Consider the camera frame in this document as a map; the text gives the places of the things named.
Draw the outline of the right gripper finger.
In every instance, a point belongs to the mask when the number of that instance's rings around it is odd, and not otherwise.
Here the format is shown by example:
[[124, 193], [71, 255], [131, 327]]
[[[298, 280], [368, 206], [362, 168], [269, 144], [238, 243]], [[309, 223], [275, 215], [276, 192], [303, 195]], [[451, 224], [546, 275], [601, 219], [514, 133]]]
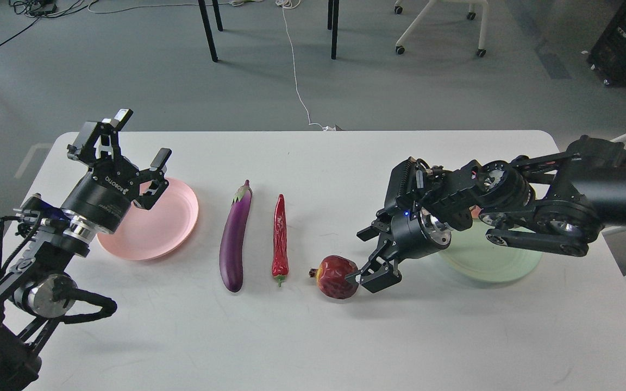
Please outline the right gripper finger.
[[376, 237], [380, 237], [382, 240], [392, 237], [392, 218], [391, 217], [377, 217], [370, 226], [363, 228], [356, 233], [356, 237], [363, 242], [368, 242]]
[[345, 281], [360, 285], [372, 294], [378, 293], [402, 281], [397, 266], [397, 248], [389, 239], [382, 239], [368, 261], [355, 272], [348, 273]]

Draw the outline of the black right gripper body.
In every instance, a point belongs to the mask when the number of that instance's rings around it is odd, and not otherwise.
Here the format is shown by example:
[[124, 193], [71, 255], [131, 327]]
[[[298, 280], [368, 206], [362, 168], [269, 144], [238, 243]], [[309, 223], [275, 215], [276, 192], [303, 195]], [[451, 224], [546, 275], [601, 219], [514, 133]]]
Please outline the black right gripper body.
[[452, 241], [450, 229], [427, 210], [404, 211], [393, 216], [390, 231], [388, 261], [421, 259], [447, 249]]

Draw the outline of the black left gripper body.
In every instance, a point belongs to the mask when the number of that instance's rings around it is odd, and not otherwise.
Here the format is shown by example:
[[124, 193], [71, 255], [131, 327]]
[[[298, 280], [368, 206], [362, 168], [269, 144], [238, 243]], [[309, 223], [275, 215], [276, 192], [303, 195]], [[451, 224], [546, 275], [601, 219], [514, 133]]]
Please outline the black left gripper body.
[[98, 163], [89, 168], [62, 203], [68, 215], [78, 215], [107, 234], [120, 226], [131, 202], [139, 195], [139, 169], [132, 163]]

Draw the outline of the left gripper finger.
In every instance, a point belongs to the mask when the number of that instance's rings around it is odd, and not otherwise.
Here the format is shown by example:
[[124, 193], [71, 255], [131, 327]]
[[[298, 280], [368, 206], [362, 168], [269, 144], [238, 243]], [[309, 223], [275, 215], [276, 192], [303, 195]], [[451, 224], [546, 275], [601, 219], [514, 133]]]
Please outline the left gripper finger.
[[149, 168], [139, 171], [137, 174], [137, 185], [148, 184], [145, 191], [140, 191], [139, 195], [133, 198], [135, 207], [142, 210], [151, 210], [168, 188], [169, 183], [165, 178], [166, 163], [171, 157], [172, 149], [160, 148]]
[[74, 143], [68, 144], [67, 158], [83, 163], [89, 169], [109, 164], [119, 168], [123, 159], [119, 132], [133, 113], [132, 109], [119, 109], [114, 118], [85, 122]]

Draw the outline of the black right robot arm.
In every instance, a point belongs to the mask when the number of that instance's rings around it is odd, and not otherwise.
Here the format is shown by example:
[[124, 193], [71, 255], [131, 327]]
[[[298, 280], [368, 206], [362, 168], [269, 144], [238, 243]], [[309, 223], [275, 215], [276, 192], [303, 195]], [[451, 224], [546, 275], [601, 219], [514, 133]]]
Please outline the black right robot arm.
[[563, 153], [458, 170], [407, 158], [392, 169], [385, 204], [357, 236], [378, 239], [346, 282], [375, 293], [402, 280], [398, 264], [449, 248], [472, 227], [470, 208], [500, 247], [582, 257], [607, 226], [626, 226], [626, 148], [582, 136]]

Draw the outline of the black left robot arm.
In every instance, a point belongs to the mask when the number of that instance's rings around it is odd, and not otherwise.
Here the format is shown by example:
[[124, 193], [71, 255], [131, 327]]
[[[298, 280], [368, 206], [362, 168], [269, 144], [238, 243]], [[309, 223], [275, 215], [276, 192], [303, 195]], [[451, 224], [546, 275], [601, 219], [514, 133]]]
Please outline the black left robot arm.
[[160, 149], [145, 170], [121, 153], [118, 136], [132, 113], [85, 122], [67, 156], [87, 172], [61, 207], [34, 194], [0, 218], [0, 390], [23, 390], [38, 379], [40, 351], [60, 324], [117, 310], [109, 297], [79, 289], [65, 269], [89, 254], [97, 233], [113, 234], [131, 207], [151, 210], [167, 189], [170, 149]]

